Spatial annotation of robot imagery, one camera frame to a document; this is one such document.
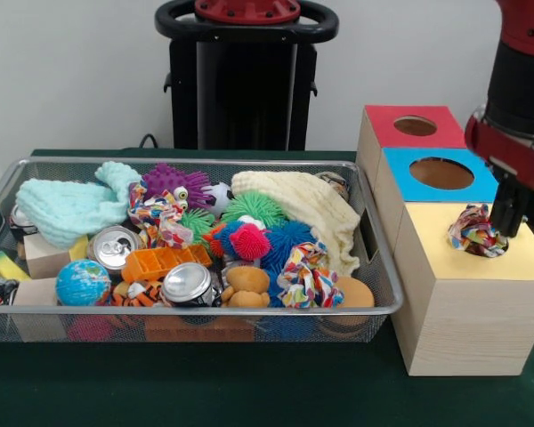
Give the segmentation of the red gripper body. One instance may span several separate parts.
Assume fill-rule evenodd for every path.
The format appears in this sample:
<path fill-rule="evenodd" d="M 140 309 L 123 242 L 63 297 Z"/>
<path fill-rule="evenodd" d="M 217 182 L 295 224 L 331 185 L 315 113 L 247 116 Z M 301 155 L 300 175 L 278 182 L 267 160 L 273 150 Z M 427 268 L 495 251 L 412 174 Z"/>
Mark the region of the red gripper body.
<path fill-rule="evenodd" d="M 476 156 L 534 191 L 534 140 L 504 133 L 473 114 L 465 127 L 465 144 Z"/>

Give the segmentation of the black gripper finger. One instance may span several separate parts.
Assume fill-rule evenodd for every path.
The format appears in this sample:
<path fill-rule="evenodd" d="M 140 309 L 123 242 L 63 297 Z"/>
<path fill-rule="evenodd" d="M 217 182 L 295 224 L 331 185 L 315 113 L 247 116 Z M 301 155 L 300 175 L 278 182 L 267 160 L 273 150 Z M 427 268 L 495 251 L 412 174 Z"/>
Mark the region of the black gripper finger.
<path fill-rule="evenodd" d="M 512 187 L 507 173 L 501 174 L 498 189 L 490 213 L 490 221 L 500 234 L 509 233 L 512 218 Z"/>
<path fill-rule="evenodd" d="M 528 203 L 529 191 L 518 181 L 512 181 L 509 196 L 508 237 L 516 237 Z"/>

